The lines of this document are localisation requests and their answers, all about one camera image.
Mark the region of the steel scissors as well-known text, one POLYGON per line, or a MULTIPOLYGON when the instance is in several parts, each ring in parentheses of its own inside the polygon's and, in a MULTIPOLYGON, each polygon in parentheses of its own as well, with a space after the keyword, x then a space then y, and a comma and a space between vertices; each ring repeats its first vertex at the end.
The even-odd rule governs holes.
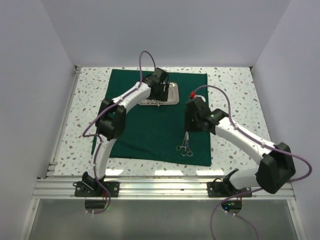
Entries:
POLYGON ((185 132, 184 140, 183 140, 183 143, 181 144, 180 149, 181 149, 181 155, 183 157, 193 156, 193 152, 191 151, 189 146, 189 133, 187 131, 185 132))

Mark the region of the steel ring-handled forceps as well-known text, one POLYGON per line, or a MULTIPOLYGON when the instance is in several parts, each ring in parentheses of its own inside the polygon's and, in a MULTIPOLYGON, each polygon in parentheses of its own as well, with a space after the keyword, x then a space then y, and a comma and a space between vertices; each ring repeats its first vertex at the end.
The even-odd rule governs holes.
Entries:
POLYGON ((187 151, 187 141, 188 141, 188 132, 186 131, 185 134, 184 134, 184 138, 183 138, 183 141, 180 145, 177 145, 176 146, 176 151, 183 151, 183 152, 186 152, 187 151))

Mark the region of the dark green surgical cloth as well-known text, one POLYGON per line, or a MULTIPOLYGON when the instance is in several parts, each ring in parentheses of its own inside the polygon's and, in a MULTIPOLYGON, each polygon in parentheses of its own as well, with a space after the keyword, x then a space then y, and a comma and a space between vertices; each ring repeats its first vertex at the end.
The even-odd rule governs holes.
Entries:
MULTIPOLYGON (((103 100, 122 95, 140 81, 140 71, 113 70, 103 100)), ((188 132, 193 156, 176 151, 185 136, 185 110, 189 93, 207 82, 205 74, 168 73, 168 82, 178 84, 179 103, 175 105, 141 106, 137 104, 126 115, 124 133, 118 138, 109 158, 163 161, 182 165, 209 167, 211 160, 210 135, 207 132, 188 132)))

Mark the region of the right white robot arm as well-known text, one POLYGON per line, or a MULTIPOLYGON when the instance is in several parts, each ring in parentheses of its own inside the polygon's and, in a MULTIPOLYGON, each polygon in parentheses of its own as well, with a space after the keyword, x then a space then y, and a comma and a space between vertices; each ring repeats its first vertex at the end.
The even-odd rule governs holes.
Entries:
POLYGON ((296 173, 290 147, 281 142, 274 144, 232 122, 231 116, 217 108, 210 110, 204 100, 197 96, 186 103, 185 130, 208 132, 232 143, 251 157, 256 167, 234 169, 213 189, 226 196, 235 196, 247 188, 262 188, 275 194, 296 173))

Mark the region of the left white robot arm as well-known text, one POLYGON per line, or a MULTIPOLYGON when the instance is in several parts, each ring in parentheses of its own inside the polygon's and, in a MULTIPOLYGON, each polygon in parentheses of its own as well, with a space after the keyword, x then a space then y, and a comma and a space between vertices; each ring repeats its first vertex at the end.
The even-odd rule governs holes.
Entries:
POLYGON ((110 196, 103 184, 106 166, 115 142, 125 131, 127 113, 144 99, 166 101, 169 85, 169 73, 157 67, 152 74, 140 75, 140 81, 123 94, 101 102, 97 117, 82 134, 84 138, 95 137, 97 147, 92 169, 82 175, 79 190, 91 197, 110 196))

